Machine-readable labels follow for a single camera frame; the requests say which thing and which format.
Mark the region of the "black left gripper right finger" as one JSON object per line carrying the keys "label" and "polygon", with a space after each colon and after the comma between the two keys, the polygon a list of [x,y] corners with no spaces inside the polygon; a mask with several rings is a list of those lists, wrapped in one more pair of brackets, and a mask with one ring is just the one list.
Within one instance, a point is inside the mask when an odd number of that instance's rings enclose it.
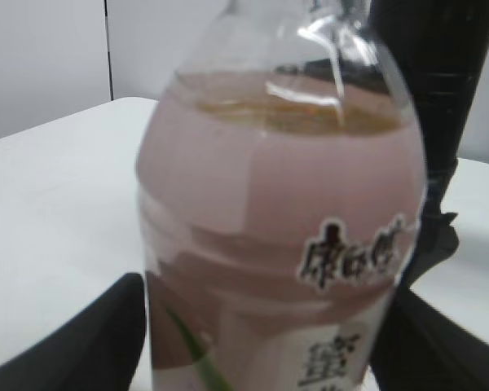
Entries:
{"label": "black left gripper right finger", "polygon": [[399,288],[370,366],[381,390],[489,390],[489,345]]}

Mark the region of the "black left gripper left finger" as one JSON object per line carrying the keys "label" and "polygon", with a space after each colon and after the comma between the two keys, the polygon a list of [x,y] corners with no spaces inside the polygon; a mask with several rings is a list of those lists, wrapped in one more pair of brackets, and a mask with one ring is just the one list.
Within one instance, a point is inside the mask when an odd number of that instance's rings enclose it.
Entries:
{"label": "black left gripper left finger", "polygon": [[61,328],[0,366],[0,390],[127,390],[147,320],[141,275],[123,275]]}

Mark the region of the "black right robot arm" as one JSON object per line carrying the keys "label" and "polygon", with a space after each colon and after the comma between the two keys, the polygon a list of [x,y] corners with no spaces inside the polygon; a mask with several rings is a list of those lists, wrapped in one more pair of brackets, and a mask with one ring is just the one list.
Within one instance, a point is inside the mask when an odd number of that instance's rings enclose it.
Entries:
{"label": "black right robot arm", "polygon": [[441,203],[489,49],[489,0],[373,1],[369,22],[405,78],[424,141],[428,193],[402,278],[409,288],[459,246],[457,215],[442,212]]}

